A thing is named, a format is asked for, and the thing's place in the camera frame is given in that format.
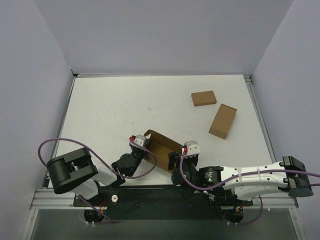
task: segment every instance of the white table surface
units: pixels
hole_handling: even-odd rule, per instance
[[[191,93],[213,90],[216,104],[194,107]],[[226,139],[208,133],[220,104],[237,109]],[[183,144],[200,147],[198,168],[250,167],[271,158],[242,75],[134,76],[76,78],[61,137],[87,144],[108,164],[130,153],[129,137],[155,130]],[[60,142],[57,156],[78,149]],[[142,161],[135,175],[151,164]],[[172,184],[156,167],[126,185]]]

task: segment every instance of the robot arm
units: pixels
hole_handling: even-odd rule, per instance
[[[175,170],[172,173],[171,180],[176,186],[190,187],[182,178],[180,172],[180,159],[184,154],[182,169],[185,177],[193,185],[206,188],[216,185],[230,177],[238,175],[239,177],[227,181],[222,187],[208,191],[212,195],[221,192],[231,191],[237,200],[251,201],[252,197],[259,195],[287,192],[291,197],[308,197],[313,192],[310,187],[307,175],[295,175],[286,172],[272,172],[272,170],[298,170],[306,171],[302,162],[292,156],[283,157],[282,162],[275,162],[269,165],[255,167],[228,167],[228,166],[208,166],[196,170],[200,149],[196,141],[186,142],[182,152],[172,152],[169,155],[168,168],[172,169],[175,164]],[[249,172],[257,174],[243,175]]]
[[[137,135],[129,138],[137,145],[148,148],[149,139]],[[98,159],[93,158],[86,148],[80,148],[55,157],[47,163],[47,169],[56,194],[74,192],[89,200],[99,194],[99,183],[105,186],[118,187],[126,182],[121,175],[134,175],[146,152],[130,142],[131,153],[123,154],[107,168]]]

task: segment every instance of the black bracket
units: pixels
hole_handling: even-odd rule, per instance
[[[55,194],[64,194],[98,173],[86,148],[55,157],[47,163]]]
[[[151,140],[147,139],[145,144],[146,149],[149,149],[150,143]],[[146,151],[131,144],[130,147],[131,153],[123,154],[119,160],[111,164],[111,166],[116,172],[127,177],[132,177],[135,174],[142,159],[148,156],[148,153]],[[121,184],[124,184],[125,182],[126,180],[123,177],[117,175],[117,180],[114,183],[112,183],[112,187],[119,187]]]
[[[182,155],[181,153],[178,153],[176,151],[169,153],[168,170],[173,170],[175,167],[176,168],[179,167],[181,155]],[[195,167],[197,166],[198,160],[199,160],[198,155],[188,157],[187,159],[189,162],[192,162]]]
[[[294,158],[293,156],[284,156],[283,162],[280,162],[279,165],[284,167],[286,170],[296,170],[306,172],[305,165]],[[287,173],[287,178],[283,181],[288,183],[287,189],[282,189],[282,191],[288,192],[290,197],[310,197],[313,196],[314,193],[310,186],[310,181],[308,175],[305,174],[295,174],[295,173]]]

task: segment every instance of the cable tie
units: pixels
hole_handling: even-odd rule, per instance
[[[260,174],[260,169],[259,169],[259,167],[257,167],[256,171],[257,171],[259,180],[260,180],[260,182],[261,182],[262,180],[261,180],[261,174]]]
[[[110,170],[110,176],[112,176],[114,173],[112,172],[111,167],[109,168],[109,170]]]
[[[243,181],[242,181],[242,175],[241,175],[241,167],[237,167],[236,169],[237,169],[237,171],[238,171],[240,185],[241,185],[241,186],[244,186],[244,185],[243,185]]]

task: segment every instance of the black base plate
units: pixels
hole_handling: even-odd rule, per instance
[[[111,196],[117,194],[115,207]],[[107,197],[106,214],[114,220],[212,220],[220,219],[216,207],[204,193],[174,185],[101,187],[100,194],[89,202],[98,207]],[[75,207],[87,207],[74,199]]]

